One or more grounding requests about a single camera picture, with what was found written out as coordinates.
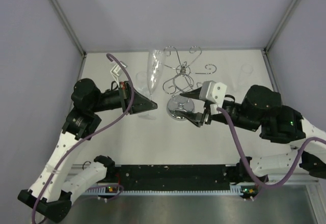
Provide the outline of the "ribbed clear flute glass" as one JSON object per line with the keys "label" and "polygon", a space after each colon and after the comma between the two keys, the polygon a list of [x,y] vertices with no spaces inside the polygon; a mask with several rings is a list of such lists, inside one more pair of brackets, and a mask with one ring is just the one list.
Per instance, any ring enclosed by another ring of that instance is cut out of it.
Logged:
{"label": "ribbed clear flute glass", "polygon": [[241,66],[233,91],[239,92],[242,88],[247,85],[249,77],[252,75],[253,70],[253,67],[249,64],[243,64]]}

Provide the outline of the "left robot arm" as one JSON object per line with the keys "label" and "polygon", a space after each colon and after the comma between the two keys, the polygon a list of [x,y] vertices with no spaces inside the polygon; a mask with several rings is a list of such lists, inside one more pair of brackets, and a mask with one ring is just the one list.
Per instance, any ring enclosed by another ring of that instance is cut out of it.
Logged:
{"label": "left robot arm", "polygon": [[75,84],[71,99],[74,107],[47,165],[36,182],[18,195],[21,202],[54,223],[60,223],[76,199],[97,182],[109,181],[114,191],[120,190],[115,163],[108,156],[97,156],[81,173],[66,179],[85,146],[79,141],[90,140],[101,122],[97,113],[120,108],[132,115],[158,108],[155,102],[133,91],[127,81],[102,93],[94,81],[84,78]]}

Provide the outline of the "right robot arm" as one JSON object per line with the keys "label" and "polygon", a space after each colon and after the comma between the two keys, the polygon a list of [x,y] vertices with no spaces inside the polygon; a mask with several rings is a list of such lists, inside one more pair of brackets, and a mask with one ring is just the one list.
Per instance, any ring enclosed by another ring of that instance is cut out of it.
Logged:
{"label": "right robot arm", "polygon": [[[206,81],[201,87],[180,94],[204,102],[202,113],[176,111],[196,127],[216,121],[229,126],[240,156],[239,163],[226,168],[225,178],[233,183],[253,181],[272,188],[283,185],[296,169],[315,178],[325,178],[325,131],[312,125],[300,112],[283,105],[281,95],[253,85],[242,103],[226,93],[223,83]],[[255,132],[271,143],[290,145],[291,151],[273,156],[246,156],[236,128]]]}

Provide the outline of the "round clear wine glass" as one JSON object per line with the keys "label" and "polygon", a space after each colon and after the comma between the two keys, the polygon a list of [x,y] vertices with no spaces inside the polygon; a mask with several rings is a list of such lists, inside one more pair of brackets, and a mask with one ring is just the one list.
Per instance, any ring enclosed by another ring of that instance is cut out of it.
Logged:
{"label": "round clear wine glass", "polygon": [[147,72],[141,71],[138,72],[135,76],[136,79],[136,88],[139,92],[147,92],[148,85],[147,85]]}

